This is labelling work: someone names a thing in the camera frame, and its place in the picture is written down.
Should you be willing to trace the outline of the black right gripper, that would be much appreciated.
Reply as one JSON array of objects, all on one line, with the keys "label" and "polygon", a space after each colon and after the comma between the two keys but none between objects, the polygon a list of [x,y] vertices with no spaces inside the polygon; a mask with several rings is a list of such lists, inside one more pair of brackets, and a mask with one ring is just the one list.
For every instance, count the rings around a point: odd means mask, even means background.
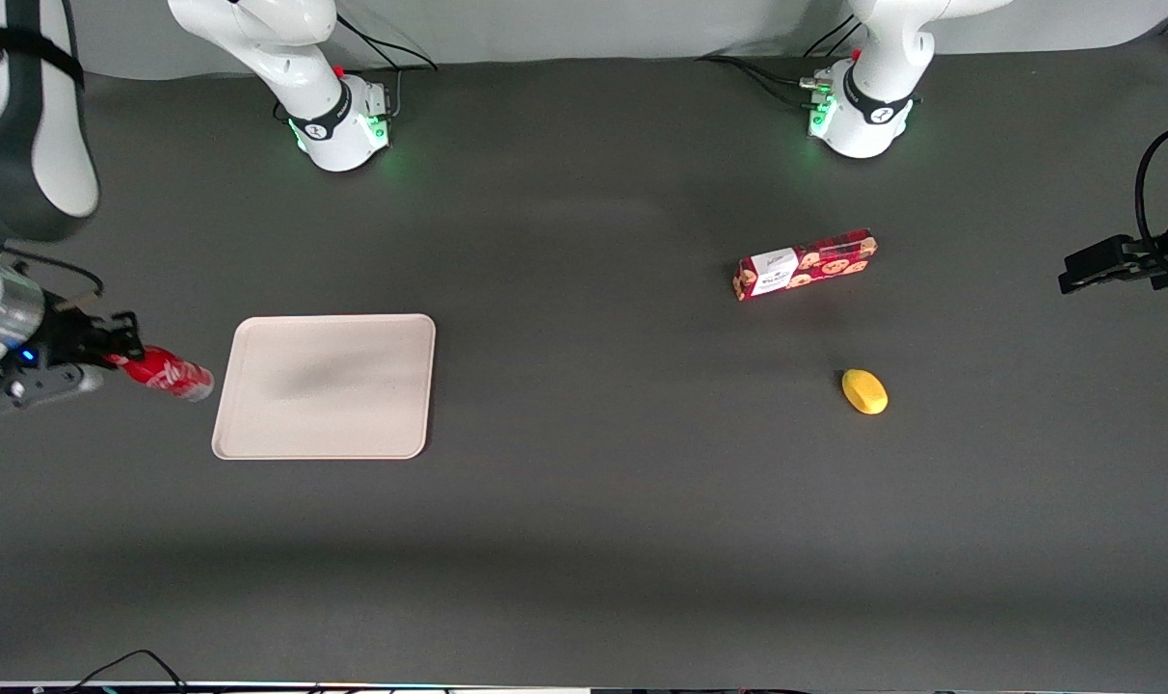
[{"label": "black right gripper", "polygon": [[146,347],[139,339],[140,324],[134,311],[113,313],[109,319],[88,315],[77,307],[56,308],[56,301],[43,303],[40,325],[40,365],[79,365],[107,372],[138,365],[146,360]]}]

